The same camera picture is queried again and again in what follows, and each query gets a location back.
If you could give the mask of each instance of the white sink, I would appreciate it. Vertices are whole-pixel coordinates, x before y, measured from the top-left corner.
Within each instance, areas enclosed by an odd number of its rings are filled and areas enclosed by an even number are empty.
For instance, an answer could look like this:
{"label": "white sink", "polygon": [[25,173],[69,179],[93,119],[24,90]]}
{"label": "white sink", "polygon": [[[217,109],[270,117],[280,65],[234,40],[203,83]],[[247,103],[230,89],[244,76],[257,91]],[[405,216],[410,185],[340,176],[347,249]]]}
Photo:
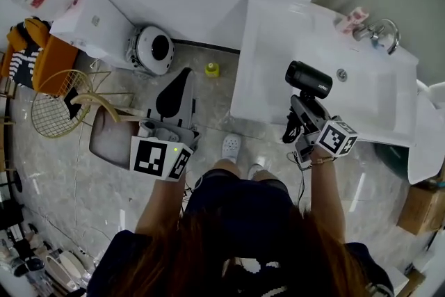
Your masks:
{"label": "white sink", "polygon": [[[341,15],[296,0],[249,0],[231,114],[286,124],[289,63],[302,61],[329,74],[333,87],[321,100],[362,140],[410,146],[416,120],[416,65],[403,48],[392,55],[370,40],[357,42],[334,29]],[[346,71],[341,82],[337,70]]]}

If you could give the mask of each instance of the white slipper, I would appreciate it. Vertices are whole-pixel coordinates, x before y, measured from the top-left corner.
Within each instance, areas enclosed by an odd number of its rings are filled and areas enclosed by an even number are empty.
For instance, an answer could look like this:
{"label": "white slipper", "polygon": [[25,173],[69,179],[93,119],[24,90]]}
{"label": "white slipper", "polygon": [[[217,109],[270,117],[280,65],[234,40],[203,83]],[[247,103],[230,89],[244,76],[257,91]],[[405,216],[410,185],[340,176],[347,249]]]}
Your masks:
{"label": "white slipper", "polygon": [[241,147],[241,137],[236,134],[229,134],[224,138],[222,142],[222,159],[230,160],[236,163],[238,158],[239,149]]}
{"label": "white slipper", "polygon": [[255,177],[255,174],[256,174],[258,171],[261,171],[261,170],[264,170],[264,167],[261,166],[260,164],[258,164],[258,163],[254,163],[253,165],[251,165],[250,168],[249,168],[248,179],[249,179],[250,181],[252,181],[252,180],[253,180],[253,177]]}

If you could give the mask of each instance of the marble floor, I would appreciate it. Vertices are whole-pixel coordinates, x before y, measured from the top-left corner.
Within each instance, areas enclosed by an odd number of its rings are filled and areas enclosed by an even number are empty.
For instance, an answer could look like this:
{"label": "marble floor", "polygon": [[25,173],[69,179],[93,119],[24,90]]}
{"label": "marble floor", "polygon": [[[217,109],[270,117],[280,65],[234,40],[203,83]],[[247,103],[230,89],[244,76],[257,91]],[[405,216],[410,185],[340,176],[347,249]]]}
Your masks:
{"label": "marble floor", "polygon": [[[91,59],[80,57],[76,66],[89,70]],[[220,64],[219,79],[207,78],[204,66]],[[199,148],[189,161],[187,183],[194,182],[220,157],[225,135],[242,135],[238,163],[243,174],[250,164],[263,164],[288,186],[297,200],[301,173],[286,158],[293,148],[280,143],[284,128],[230,116],[238,56],[221,51],[178,45],[172,70],[189,66],[195,70],[196,114],[193,122],[202,133]],[[135,92],[133,106],[141,109],[156,79],[114,71],[101,85],[102,91]],[[79,125],[59,139],[40,136],[31,123],[33,91],[19,88],[11,103],[13,120],[13,163],[23,182],[17,199],[25,205],[24,215],[33,221],[54,246],[82,248],[99,260],[114,234],[132,230],[152,191],[153,181],[141,179],[92,155],[88,149],[91,128]],[[126,98],[115,98],[125,105]],[[92,122],[94,113],[86,121]],[[358,143],[345,158],[335,162],[340,196],[346,214],[347,240],[365,243],[383,266],[404,269],[422,250],[429,234],[413,236],[396,227],[407,195],[408,184],[393,175],[375,156],[372,145]],[[301,206],[310,205],[310,171],[305,172]]]}

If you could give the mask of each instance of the navy shirt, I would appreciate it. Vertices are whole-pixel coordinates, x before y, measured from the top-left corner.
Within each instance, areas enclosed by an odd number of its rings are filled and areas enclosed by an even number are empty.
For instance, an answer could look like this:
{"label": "navy shirt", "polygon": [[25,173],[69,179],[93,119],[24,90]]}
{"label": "navy shirt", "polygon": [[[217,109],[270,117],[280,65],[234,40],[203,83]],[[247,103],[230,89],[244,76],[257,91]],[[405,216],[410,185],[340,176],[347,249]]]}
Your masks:
{"label": "navy shirt", "polygon": [[[268,276],[274,276],[274,281],[264,285],[265,289],[257,289],[261,296],[282,285],[282,281],[275,278],[279,275],[278,270],[275,270],[277,266],[266,262],[274,262],[274,252],[283,241],[282,235],[285,234],[284,227],[287,226],[292,204],[286,191],[261,182],[239,179],[224,170],[213,170],[208,172],[207,177],[204,176],[193,192],[186,213],[205,210],[218,214],[227,239],[225,242],[234,256],[258,262],[257,273],[243,271],[244,274],[240,276],[246,280],[255,275],[257,278],[261,276],[258,279],[261,282],[267,281]],[[121,268],[140,256],[149,242],[147,236],[128,231],[118,233],[91,278],[87,296],[102,296]],[[347,243],[346,247],[361,264],[372,284],[387,291],[386,296],[393,296],[387,274],[374,262],[368,248],[361,243]]]}

